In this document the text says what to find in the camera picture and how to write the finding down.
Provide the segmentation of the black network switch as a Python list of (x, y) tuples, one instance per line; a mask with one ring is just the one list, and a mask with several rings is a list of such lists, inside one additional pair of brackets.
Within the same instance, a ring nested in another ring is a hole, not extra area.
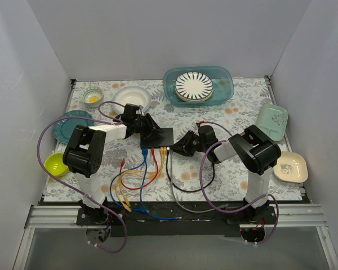
[(174, 130), (173, 128), (163, 128), (164, 133), (160, 133), (157, 138), (144, 140), (140, 139), (140, 148), (159, 149), (160, 147), (172, 146), (174, 144)]

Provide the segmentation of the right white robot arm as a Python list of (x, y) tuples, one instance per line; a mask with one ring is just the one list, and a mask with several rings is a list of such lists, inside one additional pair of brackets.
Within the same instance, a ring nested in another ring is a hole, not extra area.
[(202, 152), (204, 153), (202, 160), (207, 159), (212, 165), (239, 156), (248, 170), (248, 187), (242, 207), (232, 210), (228, 207), (220, 208), (206, 198), (211, 209), (190, 210), (191, 213), (204, 214), (215, 210), (253, 224), (265, 217), (265, 212), (269, 208), (269, 178), (281, 157), (281, 150), (257, 126), (251, 125), (242, 133), (219, 141), (213, 127), (199, 123), (198, 133), (188, 131), (169, 149), (170, 153), (175, 152), (182, 156), (193, 156), (195, 152)]

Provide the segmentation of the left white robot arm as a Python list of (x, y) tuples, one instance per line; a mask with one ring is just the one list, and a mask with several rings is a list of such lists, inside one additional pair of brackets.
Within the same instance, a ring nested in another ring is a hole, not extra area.
[(150, 114), (143, 115), (139, 110), (139, 105), (129, 103), (124, 106), (124, 112), (109, 124), (76, 125), (64, 151), (63, 163), (75, 174), (80, 190), (84, 192), (79, 204), (84, 214), (97, 225), (104, 224), (109, 217), (108, 210), (100, 206), (107, 199), (95, 176), (101, 166), (104, 146), (136, 133), (144, 142), (153, 142), (164, 133)]

